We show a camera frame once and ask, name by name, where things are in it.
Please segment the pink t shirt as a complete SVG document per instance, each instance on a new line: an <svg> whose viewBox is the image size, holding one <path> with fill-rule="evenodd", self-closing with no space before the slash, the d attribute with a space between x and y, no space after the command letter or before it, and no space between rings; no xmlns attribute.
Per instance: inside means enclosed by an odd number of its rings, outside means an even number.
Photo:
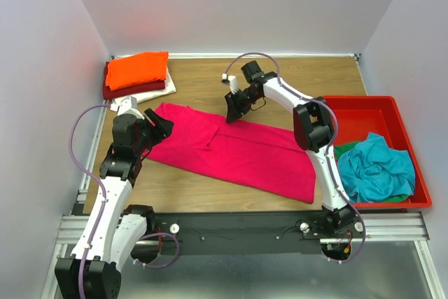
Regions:
<svg viewBox="0 0 448 299"><path fill-rule="evenodd" d="M172 167L311 204L316 173L290 130L162 103L172 134L149 158Z"/></svg>

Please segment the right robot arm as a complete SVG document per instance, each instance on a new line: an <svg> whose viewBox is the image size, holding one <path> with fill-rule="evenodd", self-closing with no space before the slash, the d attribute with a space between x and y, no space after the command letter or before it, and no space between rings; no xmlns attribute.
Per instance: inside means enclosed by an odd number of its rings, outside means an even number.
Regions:
<svg viewBox="0 0 448 299"><path fill-rule="evenodd" d="M338 171L333 146L338 132L337 119L326 100L296 90L276 72L263 72L256 61L246 63L241 71L248 83L243 90L235 76L227 71L221 76L221 83L230 89L225 96L226 122L239 120L259 99L274 100L290 112L295 142L309 156L323 189L322 226L330 234L346 230L356 220L356 211Z"/></svg>

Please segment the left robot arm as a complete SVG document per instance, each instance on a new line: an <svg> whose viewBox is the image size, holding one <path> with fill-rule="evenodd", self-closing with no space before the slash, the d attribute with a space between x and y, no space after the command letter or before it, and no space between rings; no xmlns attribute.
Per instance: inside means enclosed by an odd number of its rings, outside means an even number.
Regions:
<svg viewBox="0 0 448 299"><path fill-rule="evenodd" d="M92 175L98 193L84 231L72 252L60 258L55 276L63 298L117 298L122 268L143 237L162 236L155 229L154 211L125 205L154 146L170 137L174 124L152 109L140 113L120 108L99 175Z"/></svg>

